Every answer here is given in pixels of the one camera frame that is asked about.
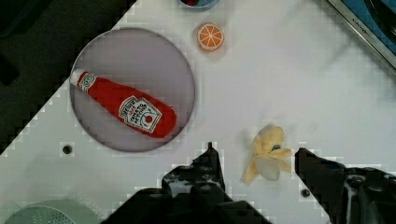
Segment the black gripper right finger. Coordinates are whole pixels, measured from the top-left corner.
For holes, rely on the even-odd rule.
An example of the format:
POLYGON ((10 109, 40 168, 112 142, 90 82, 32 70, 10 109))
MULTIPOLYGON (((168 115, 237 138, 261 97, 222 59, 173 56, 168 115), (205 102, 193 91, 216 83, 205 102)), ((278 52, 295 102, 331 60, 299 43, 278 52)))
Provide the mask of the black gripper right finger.
POLYGON ((295 173, 332 224, 395 224, 395 176, 372 167, 323 159, 306 148, 294 154, 295 173))

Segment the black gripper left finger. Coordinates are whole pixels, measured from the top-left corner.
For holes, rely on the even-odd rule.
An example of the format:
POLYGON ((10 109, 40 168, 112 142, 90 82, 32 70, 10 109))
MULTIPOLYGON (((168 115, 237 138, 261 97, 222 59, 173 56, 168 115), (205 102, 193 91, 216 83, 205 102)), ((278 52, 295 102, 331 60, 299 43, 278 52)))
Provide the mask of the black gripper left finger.
POLYGON ((209 144, 190 165, 164 175, 158 189, 141 189, 102 224, 271 224, 225 192, 219 153, 209 144))

